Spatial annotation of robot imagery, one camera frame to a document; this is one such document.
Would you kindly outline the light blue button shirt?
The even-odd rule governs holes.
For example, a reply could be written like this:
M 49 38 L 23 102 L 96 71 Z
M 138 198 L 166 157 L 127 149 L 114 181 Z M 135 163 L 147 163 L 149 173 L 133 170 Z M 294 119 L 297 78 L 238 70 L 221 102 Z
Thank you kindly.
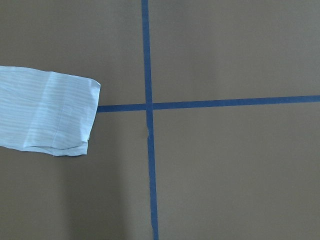
M 52 156 L 88 151 L 101 85 L 28 67 L 0 68 L 0 145 Z

